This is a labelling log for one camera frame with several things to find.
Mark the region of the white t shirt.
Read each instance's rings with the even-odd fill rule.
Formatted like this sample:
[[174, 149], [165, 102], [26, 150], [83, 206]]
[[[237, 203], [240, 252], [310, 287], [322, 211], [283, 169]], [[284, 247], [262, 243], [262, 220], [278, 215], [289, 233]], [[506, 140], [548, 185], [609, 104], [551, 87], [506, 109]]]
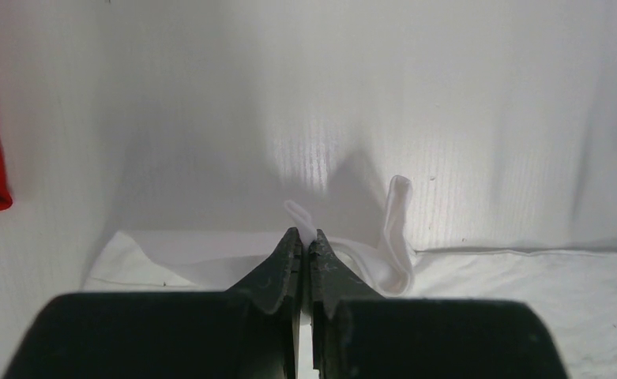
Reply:
[[[515, 250], [417, 253], [404, 236], [411, 182], [389, 184], [374, 244], [332, 237], [337, 257], [388, 298], [473, 298], [529, 305], [572, 378], [617, 378], [617, 253]], [[223, 291], [276, 248], [282, 233], [118, 231], [85, 291]]]

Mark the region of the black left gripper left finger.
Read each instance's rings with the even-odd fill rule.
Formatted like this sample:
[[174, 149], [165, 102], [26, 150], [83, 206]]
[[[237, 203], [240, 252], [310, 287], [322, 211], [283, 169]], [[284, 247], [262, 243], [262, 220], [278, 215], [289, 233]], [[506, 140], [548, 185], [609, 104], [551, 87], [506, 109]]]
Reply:
[[7, 378], [294, 378], [299, 232], [220, 292], [79, 292], [49, 301]]

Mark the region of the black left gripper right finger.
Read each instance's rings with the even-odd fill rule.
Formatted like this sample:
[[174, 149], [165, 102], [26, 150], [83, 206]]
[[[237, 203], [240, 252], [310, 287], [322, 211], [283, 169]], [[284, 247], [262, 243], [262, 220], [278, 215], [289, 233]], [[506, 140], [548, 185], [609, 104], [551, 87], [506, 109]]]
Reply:
[[309, 248], [314, 368], [322, 378], [565, 378], [524, 303], [385, 298], [318, 233]]

